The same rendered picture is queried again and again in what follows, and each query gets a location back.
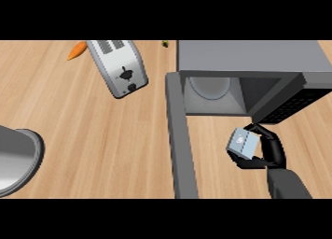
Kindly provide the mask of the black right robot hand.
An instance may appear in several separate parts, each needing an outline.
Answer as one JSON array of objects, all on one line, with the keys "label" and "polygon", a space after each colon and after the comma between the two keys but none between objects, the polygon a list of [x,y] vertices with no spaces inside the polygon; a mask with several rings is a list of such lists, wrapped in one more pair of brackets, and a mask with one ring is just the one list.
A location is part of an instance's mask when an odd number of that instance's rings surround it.
[{"label": "black right robot hand", "polygon": [[260,137],[260,142],[252,160],[245,160],[236,153],[227,150],[238,167],[241,169],[264,169],[266,167],[285,169],[286,156],[277,134],[255,123],[251,123],[244,129]]}]

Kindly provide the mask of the pale blue milk carton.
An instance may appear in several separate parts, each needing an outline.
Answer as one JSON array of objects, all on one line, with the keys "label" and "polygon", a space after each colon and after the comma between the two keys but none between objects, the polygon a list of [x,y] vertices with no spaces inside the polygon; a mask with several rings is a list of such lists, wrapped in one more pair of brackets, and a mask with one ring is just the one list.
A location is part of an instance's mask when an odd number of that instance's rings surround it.
[{"label": "pale blue milk carton", "polygon": [[245,160],[252,160],[258,142],[260,137],[251,131],[236,128],[226,149],[236,153]]}]

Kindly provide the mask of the grey microwave door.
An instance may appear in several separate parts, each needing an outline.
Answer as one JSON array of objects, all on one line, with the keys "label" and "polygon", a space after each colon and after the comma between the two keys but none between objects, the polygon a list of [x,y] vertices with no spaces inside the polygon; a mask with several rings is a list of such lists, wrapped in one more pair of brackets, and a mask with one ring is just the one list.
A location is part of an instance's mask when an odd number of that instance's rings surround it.
[{"label": "grey microwave door", "polygon": [[165,76],[165,96],[176,198],[196,199],[196,170],[179,72],[168,73]]}]

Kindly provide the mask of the grey microwave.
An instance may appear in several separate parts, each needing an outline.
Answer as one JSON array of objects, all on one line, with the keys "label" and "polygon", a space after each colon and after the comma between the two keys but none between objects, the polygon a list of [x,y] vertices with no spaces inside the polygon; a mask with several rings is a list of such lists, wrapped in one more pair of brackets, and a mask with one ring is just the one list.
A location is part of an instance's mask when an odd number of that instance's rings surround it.
[{"label": "grey microwave", "polygon": [[180,40],[186,114],[277,124],[332,92],[332,63],[316,41]]}]

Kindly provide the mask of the silver toaster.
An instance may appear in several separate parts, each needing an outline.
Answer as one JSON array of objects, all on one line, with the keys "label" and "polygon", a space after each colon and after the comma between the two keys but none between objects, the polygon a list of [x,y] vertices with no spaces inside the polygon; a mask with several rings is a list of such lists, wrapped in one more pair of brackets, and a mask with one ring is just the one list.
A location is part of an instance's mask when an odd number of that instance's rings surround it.
[{"label": "silver toaster", "polygon": [[133,40],[89,40],[93,61],[117,99],[149,84],[142,56]]}]

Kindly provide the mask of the orange carrot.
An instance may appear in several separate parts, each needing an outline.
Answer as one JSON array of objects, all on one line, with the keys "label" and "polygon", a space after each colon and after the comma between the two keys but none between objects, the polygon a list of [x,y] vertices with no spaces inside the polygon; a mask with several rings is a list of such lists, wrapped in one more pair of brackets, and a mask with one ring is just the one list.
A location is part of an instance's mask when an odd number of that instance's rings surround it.
[{"label": "orange carrot", "polygon": [[70,56],[68,56],[68,60],[77,58],[86,51],[87,49],[87,42],[81,41],[72,48]]}]

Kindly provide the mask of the silver metal pot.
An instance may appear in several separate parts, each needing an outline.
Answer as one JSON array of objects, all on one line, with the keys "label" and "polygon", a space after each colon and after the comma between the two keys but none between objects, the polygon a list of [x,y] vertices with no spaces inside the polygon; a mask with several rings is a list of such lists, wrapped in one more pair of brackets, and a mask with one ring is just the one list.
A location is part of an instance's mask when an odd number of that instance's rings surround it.
[{"label": "silver metal pot", "polygon": [[0,197],[12,195],[28,184],[44,153],[44,140],[36,131],[0,125]]}]

